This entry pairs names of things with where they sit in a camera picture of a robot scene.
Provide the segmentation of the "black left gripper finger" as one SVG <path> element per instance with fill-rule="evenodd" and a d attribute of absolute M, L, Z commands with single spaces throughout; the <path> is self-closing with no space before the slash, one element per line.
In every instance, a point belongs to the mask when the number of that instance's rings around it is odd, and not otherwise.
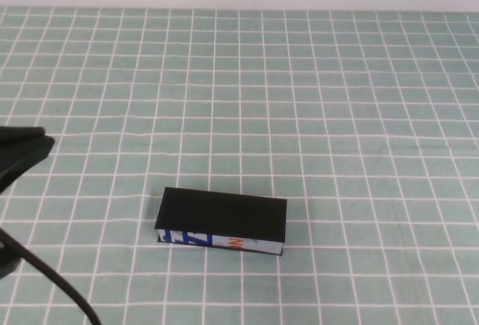
<path fill-rule="evenodd" d="M 55 144 L 50 136 L 1 145 L 1 192 L 48 157 Z"/>
<path fill-rule="evenodd" d="M 27 142 L 33 139 L 39 139 L 46 135 L 43 127 L 6 127 L 1 126 L 0 143 L 1 146 L 10 145 L 19 142 Z"/>

